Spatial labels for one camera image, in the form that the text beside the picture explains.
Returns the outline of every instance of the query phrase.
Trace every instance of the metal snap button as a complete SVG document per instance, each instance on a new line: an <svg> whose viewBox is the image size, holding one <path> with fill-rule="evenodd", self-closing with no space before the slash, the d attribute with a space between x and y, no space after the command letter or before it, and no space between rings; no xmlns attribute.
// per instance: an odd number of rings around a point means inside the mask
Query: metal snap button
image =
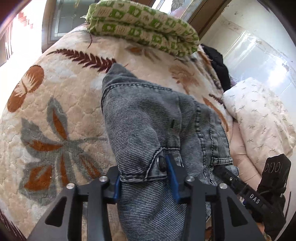
<svg viewBox="0 0 296 241"><path fill-rule="evenodd" d="M157 157L157 166L161 172L166 171L167 166L166 166L165 158L163 156Z"/></svg>

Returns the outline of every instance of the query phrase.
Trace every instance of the pillowcase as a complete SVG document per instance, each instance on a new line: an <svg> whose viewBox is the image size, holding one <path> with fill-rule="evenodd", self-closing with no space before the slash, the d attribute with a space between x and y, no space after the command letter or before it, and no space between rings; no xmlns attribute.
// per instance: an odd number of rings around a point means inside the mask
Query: pillowcase
<svg viewBox="0 0 296 241"><path fill-rule="evenodd" d="M224 92L223 103L238 121L247 155L262 174L268 157L290 157L296 133L281 100L253 78L238 82Z"/></svg>
<svg viewBox="0 0 296 241"><path fill-rule="evenodd" d="M91 4L86 21L94 35L130 39L180 57L196 52L199 44L199 37L190 24L132 1Z"/></svg>

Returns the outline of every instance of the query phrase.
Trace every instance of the fern leaf pattern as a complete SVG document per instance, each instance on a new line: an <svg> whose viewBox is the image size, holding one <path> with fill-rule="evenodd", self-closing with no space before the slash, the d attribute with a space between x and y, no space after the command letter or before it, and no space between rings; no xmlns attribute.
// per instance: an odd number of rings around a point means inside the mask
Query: fern leaf pattern
<svg viewBox="0 0 296 241"><path fill-rule="evenodd" d="M77 50L72 49L57 49L48 53L47 55L59 53L68 57L68 59L72 59L73 62L78 62L78 64L83 64L83 68L90 66L90 68L98 69L98 72L109 71L113 63L116 63L115 59L108 59L103 57L98 57L93 55L92 53L88 55L87 53L83 53L82 51L78 52Z"/></svg>
<svg viewBox="0 0 296 241"><path fill-rule="evenodd" d="M217 96L213 94L209 94L210 97L213 97L216 101L218 101L219 104L224 104L221 98L218 98Z"/></svg>

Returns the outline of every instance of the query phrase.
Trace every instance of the bed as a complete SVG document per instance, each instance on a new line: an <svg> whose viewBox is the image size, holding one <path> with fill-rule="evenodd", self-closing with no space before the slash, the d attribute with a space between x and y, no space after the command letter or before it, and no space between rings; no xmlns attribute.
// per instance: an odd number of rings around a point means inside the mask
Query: bed
<svg viewBox="0 0 296 241"><path fill-rule="evenodd" d="M0 209L24 237L65 185L88 183L116 165L100 105L102 80L114 62L140 79L207 104L231 137L232 117L221 103L223 90L201 46L181 58L124 39L94 36L87 24L79 26L29 68L0 120ZM119 237L115 206L109 207L109 220L113 237Z"/></svg>

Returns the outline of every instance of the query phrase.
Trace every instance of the white pillow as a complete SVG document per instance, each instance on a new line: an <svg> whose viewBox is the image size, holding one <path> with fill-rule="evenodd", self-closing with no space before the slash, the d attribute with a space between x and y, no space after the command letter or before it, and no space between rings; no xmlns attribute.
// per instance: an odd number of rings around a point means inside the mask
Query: white pillow
<svg viewBox="0 0 296 241"><path fill-rule="evenodd" d="M248 78L227 90L222 100L237 119L247 155L260 174L268 157L292 155L295 129L283 103L271 90Z"/></svg>

